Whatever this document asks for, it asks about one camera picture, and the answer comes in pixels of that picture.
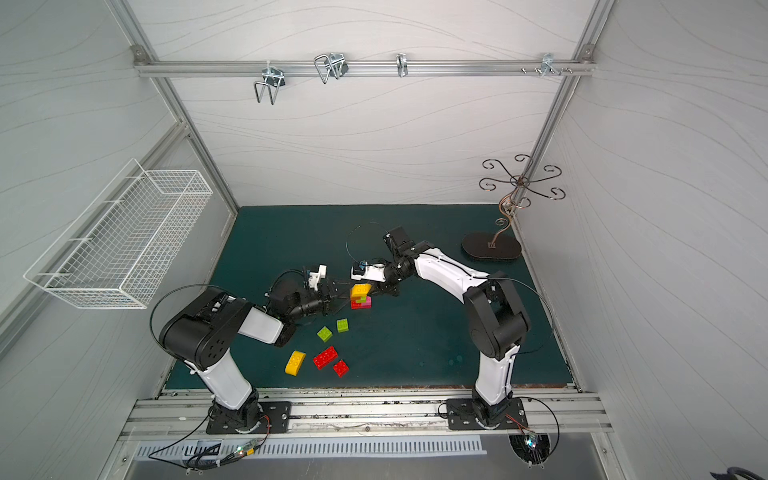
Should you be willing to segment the yellow curved lego brick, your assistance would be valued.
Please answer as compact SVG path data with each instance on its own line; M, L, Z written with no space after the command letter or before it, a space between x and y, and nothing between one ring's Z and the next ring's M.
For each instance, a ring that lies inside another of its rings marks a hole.
M350 299L355 302L365 302L371 290L372 285L369 283L355 284L350 290Z

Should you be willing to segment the red long lego brick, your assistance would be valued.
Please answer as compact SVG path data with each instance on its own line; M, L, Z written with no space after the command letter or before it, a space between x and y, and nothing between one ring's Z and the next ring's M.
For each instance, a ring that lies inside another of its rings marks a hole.
M331 365L339 357L337 350L330 346L317 354L313 358L313 363L318 370L322 370L328 365Z

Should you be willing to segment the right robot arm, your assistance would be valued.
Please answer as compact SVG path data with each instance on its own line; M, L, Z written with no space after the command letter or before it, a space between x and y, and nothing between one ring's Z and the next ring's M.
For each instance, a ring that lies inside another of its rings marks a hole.
M509 419L508 411L520 407L512 387L515 361L542 350L550 342L545 339L530 350L524 349L533 323L517 288L522 286L532 293L536 289L503 272L475 270L428 241L416 243L400 226L385 232L383 241L391 258L352 257L351 279L396 296L401 282L418 277L462 303L469 336L479 351L479 372L467 414L480 429L499 428Z

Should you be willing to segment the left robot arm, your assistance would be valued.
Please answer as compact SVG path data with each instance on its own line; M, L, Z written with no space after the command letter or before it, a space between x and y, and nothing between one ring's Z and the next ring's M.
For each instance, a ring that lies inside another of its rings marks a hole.
M211 284L152 334L159 347L184 363L213 394L209 433L251 433L264 425L259 393L243 376L231 345L239 336L278 348L298 329L298 321L327 315L342 296L340 283L327 277L326 267L304 272L301 284L278 278L266 304L238 297Z

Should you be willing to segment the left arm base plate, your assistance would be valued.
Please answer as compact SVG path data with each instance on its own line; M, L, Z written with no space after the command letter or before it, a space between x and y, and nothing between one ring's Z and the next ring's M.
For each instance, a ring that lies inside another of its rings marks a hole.
M292 403L286 401L246 402L239 410L229 410L213 402L208 415L208 435L285 433Z

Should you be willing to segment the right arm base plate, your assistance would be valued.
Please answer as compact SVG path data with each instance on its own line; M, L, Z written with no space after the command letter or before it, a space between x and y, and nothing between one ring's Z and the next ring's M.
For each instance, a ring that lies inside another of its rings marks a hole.
M522 401L505 399L488 406L482 399L451 398L438 408L451 431L526 430L529 425Z

